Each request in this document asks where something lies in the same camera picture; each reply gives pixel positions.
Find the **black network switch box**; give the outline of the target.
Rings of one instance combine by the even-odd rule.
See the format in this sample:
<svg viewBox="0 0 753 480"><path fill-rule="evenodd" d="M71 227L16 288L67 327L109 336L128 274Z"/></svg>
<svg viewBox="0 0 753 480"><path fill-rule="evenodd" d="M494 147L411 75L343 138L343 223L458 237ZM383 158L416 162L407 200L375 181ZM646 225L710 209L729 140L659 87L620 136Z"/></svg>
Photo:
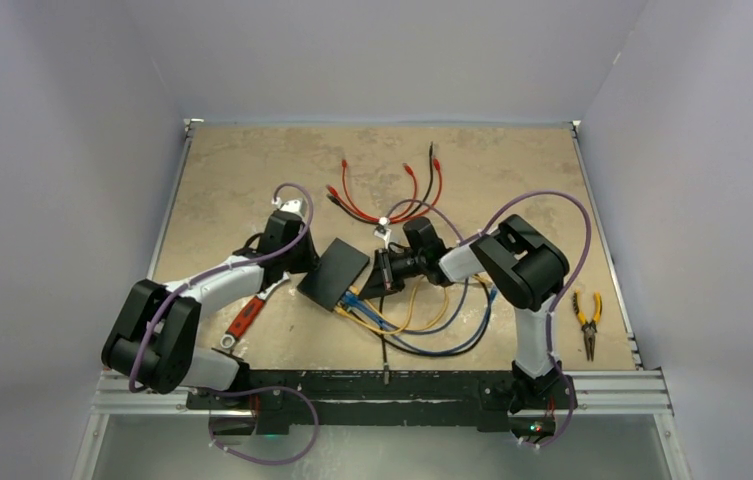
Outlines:
<svg viewBox="0 0 753 480"><path fill-rule="evenodd" d="M335 238L320 258L316 270L306 274L297 291L326 311L333 311L370 263L370 257Z"/></svg>

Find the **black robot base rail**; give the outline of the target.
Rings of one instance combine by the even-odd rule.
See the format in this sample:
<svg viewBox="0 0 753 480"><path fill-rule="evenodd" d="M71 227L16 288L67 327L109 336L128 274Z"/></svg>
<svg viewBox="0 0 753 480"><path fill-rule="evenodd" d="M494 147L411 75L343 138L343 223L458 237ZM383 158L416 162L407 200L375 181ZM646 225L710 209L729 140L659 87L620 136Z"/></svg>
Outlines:
<svg viewBox="0 0 753 480"><path fill-rule="evenodd" d="M511 370L253 370L236 391L197 392L190 410L243 417L224 434L284 435L293 426L473 427L549 438L578 402L569 376L538 380Z"/></svg>

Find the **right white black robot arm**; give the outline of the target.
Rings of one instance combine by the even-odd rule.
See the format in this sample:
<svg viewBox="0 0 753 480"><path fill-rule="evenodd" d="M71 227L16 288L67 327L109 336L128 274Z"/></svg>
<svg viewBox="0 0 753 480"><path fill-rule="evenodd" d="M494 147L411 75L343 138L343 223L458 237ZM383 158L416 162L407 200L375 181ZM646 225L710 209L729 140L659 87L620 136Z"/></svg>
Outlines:
<svg viewBox="0 0 753 480"><path fill-rule="evenodd" d="M560 367L552 316L570 271L564 253L518 215L454 248L446 246L426 217L409 221L402 230L405 246L374 252L375 265L358 293L360 301L398 293L411 278L446 288L476 274L488 275L514 309L515 397L528 407L548 399L553 391L549 376L555 377Z"/></svg>

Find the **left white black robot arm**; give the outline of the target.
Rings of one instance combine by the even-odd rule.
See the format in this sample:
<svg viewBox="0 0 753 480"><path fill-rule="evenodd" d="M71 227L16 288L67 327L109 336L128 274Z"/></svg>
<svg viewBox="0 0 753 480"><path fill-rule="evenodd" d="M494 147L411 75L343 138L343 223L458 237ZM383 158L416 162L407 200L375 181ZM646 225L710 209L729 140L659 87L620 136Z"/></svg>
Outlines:
<svg viewBox="0 0 753 480"><path fill-rule="evenodd" d="M133 392L166 394L193 387L211 390L224 408L239 408L250 395L250 382L239 375L245 365L225 351L198 346L201 320L287 274L308 273L318 263L307 218L277 209L256 247L238 249L192 278L136 282L103 345L101 361L128 376Z"/></svg>

